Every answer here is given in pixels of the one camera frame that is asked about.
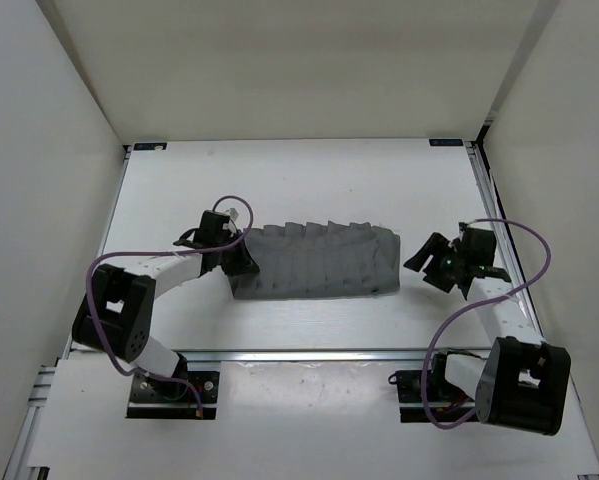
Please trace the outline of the grey pleated skirt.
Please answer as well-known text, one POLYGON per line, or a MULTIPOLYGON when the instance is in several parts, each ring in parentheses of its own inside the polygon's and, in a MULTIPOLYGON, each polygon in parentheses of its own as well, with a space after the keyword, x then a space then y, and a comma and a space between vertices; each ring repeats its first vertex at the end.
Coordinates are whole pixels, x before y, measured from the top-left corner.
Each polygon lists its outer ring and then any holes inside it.
POLYGON ((238 300, 334 299, 400 289, 400 236, 370 223, 266 225, 245 238, 259 267, 229 278, 238 300))

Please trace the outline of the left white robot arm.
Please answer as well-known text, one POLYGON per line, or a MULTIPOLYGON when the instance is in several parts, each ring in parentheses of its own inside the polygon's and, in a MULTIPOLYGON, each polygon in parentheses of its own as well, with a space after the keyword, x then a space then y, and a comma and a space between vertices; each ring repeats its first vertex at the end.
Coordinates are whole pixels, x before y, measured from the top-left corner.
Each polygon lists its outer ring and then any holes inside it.
POLYGON ((182 356, 150 334, 155 301, 176 287, 219 267, 227 276, 259 271, 237 228, 238 213, 206 210, 200 224, 184 232, 165 255, 130 267, 99 262, 87 274, 87 290, 72 327, 79 344, 109 353, 152 380, 167 400, 185 395, 189 377, 182 356))

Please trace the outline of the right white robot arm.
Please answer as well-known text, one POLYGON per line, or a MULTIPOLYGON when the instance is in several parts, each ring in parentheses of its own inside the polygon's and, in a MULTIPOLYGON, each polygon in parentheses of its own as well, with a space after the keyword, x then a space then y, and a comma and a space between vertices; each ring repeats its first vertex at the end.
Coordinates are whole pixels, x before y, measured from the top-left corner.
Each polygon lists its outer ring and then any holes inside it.
POLYGON ((460 224, 453 240, 432 233, 404 264, 445 293, 458 289, 466 302, 433 334, 419 383, 409 390, 419 396, 423 417, 440 430, 476 420, 554 436, 562 424, 571 357, 548 343, 516 299, 548 268, 513 286, 508 272, 495 264, 496 235, 483 224, 481 219, 460 224), (469 312, 476 312, 491 343, 487 357, 437 350, 445 330, 469 312))

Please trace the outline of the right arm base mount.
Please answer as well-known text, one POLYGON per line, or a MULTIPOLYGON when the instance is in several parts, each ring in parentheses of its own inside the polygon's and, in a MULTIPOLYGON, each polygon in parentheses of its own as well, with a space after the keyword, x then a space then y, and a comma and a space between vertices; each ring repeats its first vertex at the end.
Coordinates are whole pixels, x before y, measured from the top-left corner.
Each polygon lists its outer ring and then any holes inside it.
MULTIPOLYGON (((388 377, 388 384, 397 391, 402 424, 429 422, 423 409, 420 379, 420 370, 397 370, 388 377)), ((473 399, 453 385, 429 380, 427 386, 429 408, 440 423, 456 422, 475 407, 473 399)))

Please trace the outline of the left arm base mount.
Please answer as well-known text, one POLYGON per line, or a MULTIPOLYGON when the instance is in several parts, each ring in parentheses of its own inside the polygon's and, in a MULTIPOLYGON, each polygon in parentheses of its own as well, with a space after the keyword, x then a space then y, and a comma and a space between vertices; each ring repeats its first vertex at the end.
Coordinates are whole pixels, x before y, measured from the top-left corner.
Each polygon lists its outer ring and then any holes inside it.
POLYGON ((128 419, 214 420, 219 394, 219 371, 189 370, 188 382, 202 402, 198 411, 196 397, 182 384, 161 384, 141 375, 132 379, 126 417, 128 419))

